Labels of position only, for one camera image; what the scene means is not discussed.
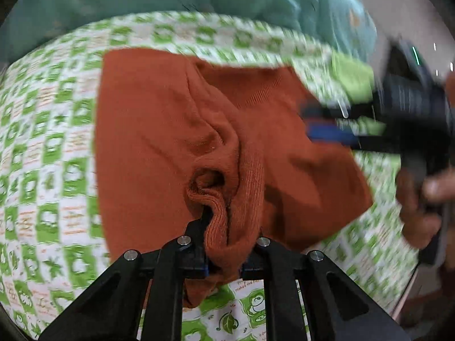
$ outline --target bedsheet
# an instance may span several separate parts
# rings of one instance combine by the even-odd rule
[[[264,22],[140,13],[93,22],[13,63],[0,87],[0,302],[37,338],[109,265],[97,207],[93,131],[106,50],[153,47],[222,65],[293,65],[324,103],[347,102],[331,47]],[[355,129],[365,132],[362,124]],[[401,237],[400,160],[356,152],[373,206],[317,245],[386,311],[417,263]],[[234,281],[184,309],[184,340],[265,340],[261,281]]]

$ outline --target floor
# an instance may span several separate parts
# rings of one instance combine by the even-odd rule
[[[455,58],[455,40],[429,0],[362,0],[373,17],[378,42],[370,63],[378,77],[388,52],[388,37],[411,40],[441,81]]]

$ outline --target orange sweater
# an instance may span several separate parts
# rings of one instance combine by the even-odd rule
[[[302,250],[371,205],[351,152],[314,144],[292,68],[229,68],[151,49],[104,56],[96,122],[103,228],[116,259],[147,252],[213,210],[206,252],[221,268],[187,281],[196,306],[238,276],[262,234]]]

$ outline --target finger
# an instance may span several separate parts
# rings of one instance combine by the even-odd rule
[[[422,186],[422,191],[425,198],[432,203],[455,199],[455,171],[448,169],[427,178]]]
[[[425,215],[413,223],[405,224],[402,234],[412,247],[424,249],[440,228],[441,219],[437,215]]]
[[[395,197],[408,211],[417,211],[418,196],[415,191],[414,179],[410,171],[402,168],[395,179],[397,191]]]
[[[422,218],[422,214],[413,209],[402,207],[400,210],[400,219],[404,224],[412,223],[420,218]]]

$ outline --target leaf print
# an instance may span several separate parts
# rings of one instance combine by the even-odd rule
[[[218,325],[220,324],[227,333],[232,334],[233,331],[238,327],[238,320],[234,318],[232,311],[230,311],[229,313],[223,314],[221,316]]]
[[[31,331],[33,333],[33,335],[32,335],[33,337],[35,337],[35,338],[39,337],[39,335],[41,334],[41,329],[40,329],[40,326],[38,326],[38,323],[31,325]]]
[[[62,266],[56,263],[52,258],[44,261],[44,264],[49,266],[49,274],[51,275],[51,279],[63,275]]]
[[[52,190],[54,188],[54,174],[48,173],[46,176],[46,181],[44,182],[44,188],[46,190]]]
[[[60,125],[60,124],[62,124],[62,123],[65,123],[65,119],[66,119],[66,118],[67,118],[66,115],[62,115],[62,114],[57,115],[57,116],[54,118],[54,119],[55,119],[55,125],[58,126],[58,125]]]

